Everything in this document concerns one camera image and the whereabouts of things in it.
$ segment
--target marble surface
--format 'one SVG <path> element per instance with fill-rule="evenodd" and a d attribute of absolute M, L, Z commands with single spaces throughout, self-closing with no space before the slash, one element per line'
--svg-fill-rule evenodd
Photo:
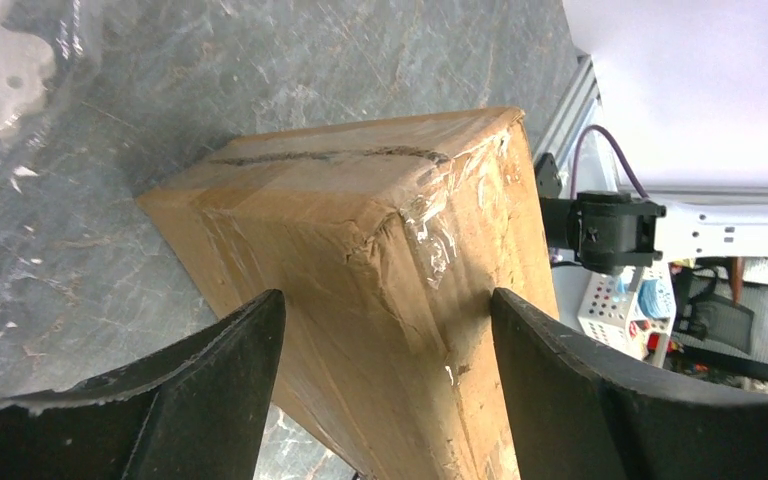
<path fill-rule="evenodd" d="M 26 3 L 8 24 L 89 69 L 0 140 L 0 396 L 67 388 L 215 320 L 134 198 L 229 139 L 517 105 L 536 140 L 576 66 L 560 0 Z M 258 478 L 350 478 L 270 415 Z"/>

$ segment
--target purple cable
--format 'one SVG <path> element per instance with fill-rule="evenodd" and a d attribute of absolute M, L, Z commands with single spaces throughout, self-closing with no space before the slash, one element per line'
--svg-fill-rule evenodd
<path fill-rule="evenodd" d="M 640 180 L 637 179 L 637 175 L 634 174 L 631 165 L 629 165 L 628 160 L 625 158 L 625 154 L 620 148 L 620 144 L 617 143 L 617 139 L 615 139 L 614 136 L 611 135 L 611 132 L 605 129 L 605 127 L 594 123 L 585 127 L 584 130 L 581 131 L 581 135 L 578 136 L 578 141 L 575 142 L 575 153 L 572 157 L 572 174 L 570 178 L 570 199 L 575 200 L 575 184 L 576 178 L 578 177 L 578 162 L 581 158 L 581 147 L 584 145 L 584 137 L 587 136 L 591 130 L 596 130 L 601 133 L 602 136 L 608 140 L 608 143 L 611 144 L 611 148 L 613 148 L 614 153 L 617 154 L 617 159 L 620 161 L 620 165 L 622 165 L 623 170 L 631 181 L 631 184 L 634 186 L 634 189 L 637 190 L 637 194 L 642 198 L 649 198 L 649 194 L 646 193 L 646 189 L 643 188 L 643 185 L 640 183 Z"/>

